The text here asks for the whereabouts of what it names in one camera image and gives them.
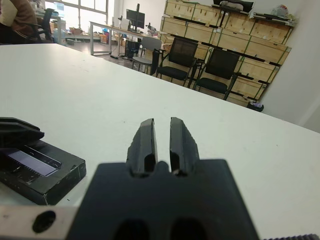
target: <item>office desk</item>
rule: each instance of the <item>office desk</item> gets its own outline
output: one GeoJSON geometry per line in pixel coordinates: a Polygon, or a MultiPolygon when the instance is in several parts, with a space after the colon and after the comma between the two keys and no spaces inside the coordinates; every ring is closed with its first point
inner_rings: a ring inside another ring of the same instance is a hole
{"type": "MultiPolygon", "coordinates": [[[[41,14],[39,12],[36,12],[35,13],[35,16],[37,18],[43,18],[45,15],[44,14],[41,14]]],[[[57,39],[57,43],[61,45],[61,18],[59,16],[51,16],[51,19],[55,19],[57,20],[57,29],[58,29],[58,39],[57,39]]]]}
{"type": "MultiPolygon", "coordinates": [[[[261,239],[320,234],[320,134],[58,44],[0,46],[0,72],[0,116],[86,160],[87,176],[58,206],[80,205],[98,164],[125,162],[148,118],[170,164],[178,117],[201,159],[227,160],[261,239]]],[[[0,205],[33,203],[1,183],[0,205]]]]}
{"type": "MultiPolygon", "coordinates": [[[[143,37],[150,37],[149,35],[137,33],[137,32],[132,32],[128,31],[125,29],[121,29],[119,27],[111,26],[111,25],[105,25],[105,24],[100,24],[91,21],[90,22],[90,53],[91,55],[94,54],[111,54],[112,53],[112,46],[111,46],[111,37],[112,37],[112,31],[117,32],[119,34],[126,34],[129,36],[137,37],[142,39],[143,37]],[[98,26],[100,28],[104,28],[109,30],[109,50],[108,51],[94,51],[94,26],[98,26]]],[[[120,52],[120,35],[118,38],[118,53],[120,52]]]]}

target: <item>floor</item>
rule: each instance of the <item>floor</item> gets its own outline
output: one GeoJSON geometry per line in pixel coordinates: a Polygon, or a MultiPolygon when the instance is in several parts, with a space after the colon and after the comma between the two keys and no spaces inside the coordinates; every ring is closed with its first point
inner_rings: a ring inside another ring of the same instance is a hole
{"type": "MultiPolygon", "coordinates": [[[[80,51],[82,53],[87,53],[90,54],[90,43],[89,42],[75,42],[74,45],[66,45],[68,48],[80,51]]],[[[105,43],[101,43],[101,42],[94,42],[93,43],[93,49],[95,51],[109,51],[109,45],[105,44],[105,43]]],[[[115,44],[112,44],[112,55],[117,56],[118,55],[118,46],[115,44]]],[[[125,52],[125,47],[124,46],[120,46],[120,53],[124,54],[125,52]]],[[[115,64],[119,64],[121,66],[127,67],[127,68],[131,68],[132,67],[132,61],[128,60],[128,59],[123,59],[123,58],[119,58],[119,59],[115,59],[112,58],[109,54],[95,54],[95,57],[98,58],[103,58],[106,61],[115,63],[115,64]]]]}

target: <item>office chair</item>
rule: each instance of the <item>office chair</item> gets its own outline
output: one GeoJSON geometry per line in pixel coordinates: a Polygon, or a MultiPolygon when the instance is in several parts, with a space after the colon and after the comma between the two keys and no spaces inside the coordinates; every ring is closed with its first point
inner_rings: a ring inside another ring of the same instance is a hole
{"type": "Polygon", "coordinates": [[[197,86],[199,86],[199,91],[200,88],[209,89],[211,91],[224,94],[223,99],[227,100],[229,92],[237,79],[237,75],[234,74],[234,71],[239,61],[239,57],[240,56],[235,53],[214,48],[207,64],[204,65],[193,89],[195,90],[197,86]],[[223,82],[206,77],[201,77],[204,70],[208,74],[215,75],[226,80],[230,80],[230,78],[232,77],[229,88],[223,82]]]}
{"type": "Polygon", "coordinates": [[[138,68],[138,71],[140,71],[140,65],[145,65],[147,67],[151,67],[152,64],[153,64],[153,60],[154,60],[154,57],[153,57],[153,53],[152,53],[152,61],[151,60],[148,60],[144,57],[142,57],[142,54],[143,52],[145,52],[145,50],[159,50],[161,49],[161,40],[160,39],[157,39],[157,38],[154,38],[154,37],[148,37],[148,36],[145,36],[142,38],[142,41],[140,43],[142,45],[142,51],[141,51],[141,55],[140,56],[134,56],[132,58],[132,69],[134,68],[134,65],[135,63],[138,63],[139,64],[139,68],[138,68]]]}
{"type": "Polygon", "coordinates": [[[43,43],[44,41],[41,39],[40,34],[45,34],[45,38],[50,42],[52,42],[51,30],[50,30],[50,19],[54,11],[55,10],[51,8],[47,8],[45,10],[41,25],[26,23],[26,25],[30,26],[33,30],[33,34],[31,34],[26,38],[25,40],[26,43],[37,43],[37,44],[43,43]]]}
{"type": "Polygon", "coordinates": [[[195,53],[197,50],[198,44],[192,41],[188,41],[182,38],[174,38],[173,44],[169,54],[162,58],[160,67],[158,67],[156,76],[160,74],[171,77],[171,82],[173,79],[184,81],[183,86],[186,84],[188,75],[191,68],[195,64],[195,53]],[[176,63],[185,67],[188,67],[188,72],[171,67],[163,66],[164,60],[168,57],[169,62],[176,63]]]}
{"type": "Polygon", "coordinates": [[[154,49],[152,52],[152,64],[151,64],[151,69],[150,69],[150,75],[152,76],[153,74],[155,74],[155,72],[158,69],[158,65],[159,65],[159,56],[160,56],[160,52],[164,51],[164,50],[157,50],[154,49]]]}

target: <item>plastic bag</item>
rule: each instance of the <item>plastic bag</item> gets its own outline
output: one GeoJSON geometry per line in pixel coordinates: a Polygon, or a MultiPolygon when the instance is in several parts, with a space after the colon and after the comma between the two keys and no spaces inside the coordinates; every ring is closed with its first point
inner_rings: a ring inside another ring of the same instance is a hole
{"type": "Polygon", "coordinates": [[[279,5],[272,9],[271,12],[272,15],[278,16],[278,17],[287,17],[289,14],[288,8],[285,5],[279,5]]]}

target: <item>window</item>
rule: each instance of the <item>window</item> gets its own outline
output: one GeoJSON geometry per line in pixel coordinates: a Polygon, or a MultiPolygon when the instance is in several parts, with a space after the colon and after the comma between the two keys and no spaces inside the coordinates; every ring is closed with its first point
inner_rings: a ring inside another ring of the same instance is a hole
{"type": "MultiPolygon", "coordinates": [[[[108,0],[46,0],[45,8],[56,10],[54,3],[64,4],[64,17],[62,20],[65,21],[67,30],[70,27],[74,27],[88,32],[90,21],[106,24],[108,0]]],[[[102,32],[101,28],[97,26],[94,26],[93,31],[102,32]]]]}
{"type": "MultiPolygon", "coordinates": [[[[80,9],[80,25],[83,31],[89,32],[90,21],[98,24],[106,24],[106,15],[80,9]]],[[[94,26],[93,31],[100,33],[102,32],[101,27],[98,26],[94,26]]]]}
{"type": "Polygon", "coordinates": [[[65,28],[79,28],[79,10],[76,7],[64,6],[65,28]]]}
{"type": "Polygon", "coordinates": [[[78,5],[78,3],[79,3],[78,0],[63,0],[63,2],[65,2],[65,3],[70,3],[70,4],[77,4],[77,5],[78,5]]]}
{"type": "Polygon", "coordinates": [[[106,11],[107,1],[105,0],[95,0],[95,9],[99,11],[106,11]]]}
{"type": "Polygon", "coordinates": [[[81,0],[81,6],[94,9],[95,0],[81,0]]]}

